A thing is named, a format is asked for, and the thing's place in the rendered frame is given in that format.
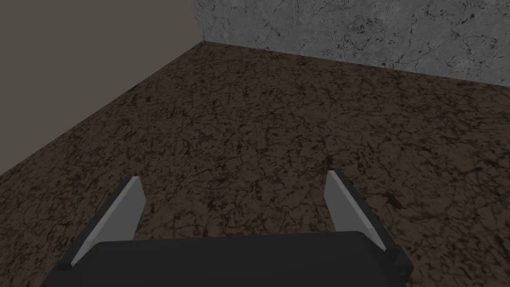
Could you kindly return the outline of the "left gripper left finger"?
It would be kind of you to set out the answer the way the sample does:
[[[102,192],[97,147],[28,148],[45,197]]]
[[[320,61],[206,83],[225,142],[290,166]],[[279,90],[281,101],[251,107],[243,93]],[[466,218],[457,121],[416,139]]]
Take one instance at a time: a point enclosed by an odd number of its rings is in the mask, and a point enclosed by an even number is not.
[[[72,268],[100,242],[132,240],[145,204],[141,178],[124,178],[77,235],[57,267]]]

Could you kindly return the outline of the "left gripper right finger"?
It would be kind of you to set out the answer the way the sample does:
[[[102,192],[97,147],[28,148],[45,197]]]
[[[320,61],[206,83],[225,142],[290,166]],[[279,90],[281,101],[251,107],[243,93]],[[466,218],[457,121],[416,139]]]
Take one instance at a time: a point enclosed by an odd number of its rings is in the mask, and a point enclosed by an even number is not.
[[[324,199],[336,231],[361,232],[391,260],[397,261],[403,257],[402,248],[339,169],[327,171]]]

